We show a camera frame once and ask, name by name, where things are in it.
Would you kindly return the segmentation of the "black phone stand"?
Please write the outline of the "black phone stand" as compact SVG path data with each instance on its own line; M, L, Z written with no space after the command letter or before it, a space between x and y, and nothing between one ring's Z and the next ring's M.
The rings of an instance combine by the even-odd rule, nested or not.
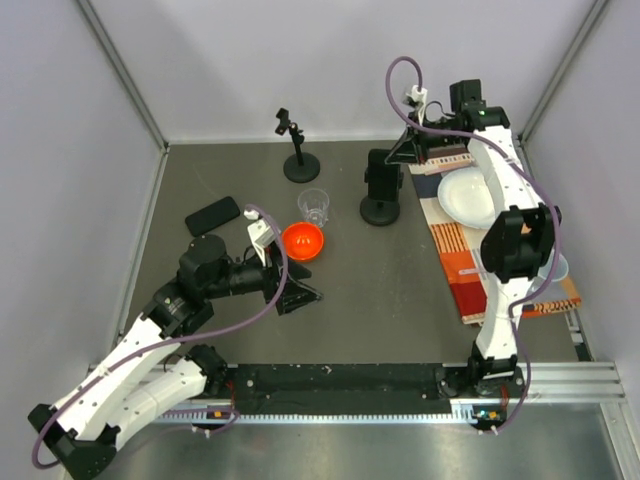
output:
M302 151L302 144L305 140L303 130L290 119L289 111L285 108L278 110L276 118L278 125L275 128L275 133L283 136L288 132L295 151L283 164L285 177L289 181L299 184L311 182L320 173L320 162L315 155Z
M364 182L367 195L360 202L360 215L373 226L387 226L400 215L399 192L403 173L398 164L387 164L389 150L371 149L368 153Z

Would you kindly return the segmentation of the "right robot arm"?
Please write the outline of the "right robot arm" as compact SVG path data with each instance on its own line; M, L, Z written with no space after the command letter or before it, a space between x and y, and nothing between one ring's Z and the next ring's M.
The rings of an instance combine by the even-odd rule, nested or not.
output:
M518 326L522 307L536 297L531 286L539 269L555 265L559 255L560 215L548 195L527 175L517 158L512 132L501 107L489 107L476 80L452 85L452 118L429 122L425 117L427 91L414 85L402 113L414 145L432 140L465 143L479 167L496 215L480 244L483 268L489 274L484 323L462 373L441 370L437 381L443 395L464 392L487 396L506 385L518 385L517 366L524 349Z

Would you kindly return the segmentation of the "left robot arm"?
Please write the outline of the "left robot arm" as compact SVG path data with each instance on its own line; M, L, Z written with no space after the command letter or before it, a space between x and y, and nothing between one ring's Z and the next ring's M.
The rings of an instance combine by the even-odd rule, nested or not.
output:
M280 246L268 235L251 257L234 260L221 237L192 239L176 276L107 357L73 391L29 413L37 446L72 478L95 479L132 436L172 407L220 394L227 364L199 331L214 315L213 300L260 292L267 310L285 315L323 298L306 283L311 272Z

